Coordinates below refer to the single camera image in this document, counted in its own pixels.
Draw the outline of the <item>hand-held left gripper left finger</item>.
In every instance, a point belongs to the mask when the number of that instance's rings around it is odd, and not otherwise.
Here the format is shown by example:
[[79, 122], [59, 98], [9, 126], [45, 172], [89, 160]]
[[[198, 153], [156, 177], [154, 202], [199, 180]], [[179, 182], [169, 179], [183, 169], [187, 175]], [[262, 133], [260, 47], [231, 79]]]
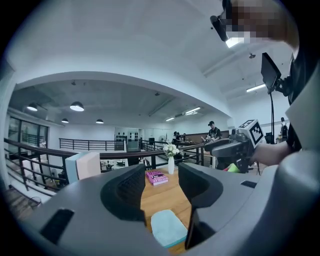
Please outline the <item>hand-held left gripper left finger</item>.
[[158, 256], [141, 210], [145, 185], [141, 164], [76, 181], [34, 210], [22, 229], [50, 256]]

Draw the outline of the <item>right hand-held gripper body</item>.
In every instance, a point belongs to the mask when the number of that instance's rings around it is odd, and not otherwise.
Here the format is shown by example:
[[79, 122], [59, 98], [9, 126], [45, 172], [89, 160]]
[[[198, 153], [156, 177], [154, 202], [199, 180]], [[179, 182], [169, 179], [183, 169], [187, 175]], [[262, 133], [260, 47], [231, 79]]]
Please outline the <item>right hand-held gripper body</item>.
[[249, 119], [239, 127], [232, 129], [229, 138], [239, 143], [235, 150], [235, 165], [240, 173], [247, 173], [250, 159], [256, 147], [263, 142], [265, 135], [257, 119]]

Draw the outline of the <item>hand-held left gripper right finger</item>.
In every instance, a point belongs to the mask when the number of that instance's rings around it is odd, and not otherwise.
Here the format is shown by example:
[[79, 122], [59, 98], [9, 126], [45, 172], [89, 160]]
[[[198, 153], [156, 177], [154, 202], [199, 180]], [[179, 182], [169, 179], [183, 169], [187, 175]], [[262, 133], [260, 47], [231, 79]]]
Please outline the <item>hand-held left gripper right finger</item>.
[[265, 175], [181, 163], [178, 181], [191, 204], [188, 256], [258, 256], [253, 235], [265, 208]]

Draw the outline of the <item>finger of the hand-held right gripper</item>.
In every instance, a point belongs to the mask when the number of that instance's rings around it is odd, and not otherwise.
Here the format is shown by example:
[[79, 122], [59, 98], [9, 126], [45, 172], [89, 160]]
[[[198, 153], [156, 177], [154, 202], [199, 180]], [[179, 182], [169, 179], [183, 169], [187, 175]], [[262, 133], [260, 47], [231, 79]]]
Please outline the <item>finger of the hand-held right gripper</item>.
[[218, 139], [204, 145], [204, 150], [214, 157], [231, 157], [234, 153], [236, 142], [229, 138]]

